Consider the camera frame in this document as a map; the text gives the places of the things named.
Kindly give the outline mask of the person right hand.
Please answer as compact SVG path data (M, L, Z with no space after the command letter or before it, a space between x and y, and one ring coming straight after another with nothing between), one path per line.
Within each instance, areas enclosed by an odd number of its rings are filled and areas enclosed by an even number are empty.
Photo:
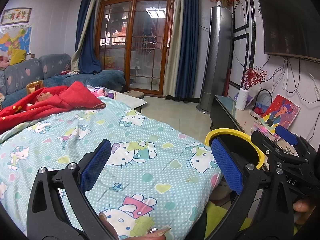
M299 213L296 224L303 225L308 220L315 207L316 205L310 199L300 199L296 201L293 204L293 209Z

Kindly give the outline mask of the person left hand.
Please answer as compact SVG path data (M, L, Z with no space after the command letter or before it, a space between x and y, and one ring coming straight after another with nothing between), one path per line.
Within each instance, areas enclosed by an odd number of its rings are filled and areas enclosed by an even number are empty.
M107 217L106 215L103 213L103 212L100 212L98 217L100 218L101 222L104 224L104 227L108 229L108 231L110 233L112 233L112 235L116 238L118 238L118 235L117 235L117 232L116 230L114 229L114 227L107 221ZM127 239L132 239L132 240L165 240L166 239L166 236L165 236L165 233L167 231L169 231L170 228L164 228L164 229L161 229L161 230L157 230L157 231L154 231L152 233L147 233L143 236L137 236L137 237L129 237Z

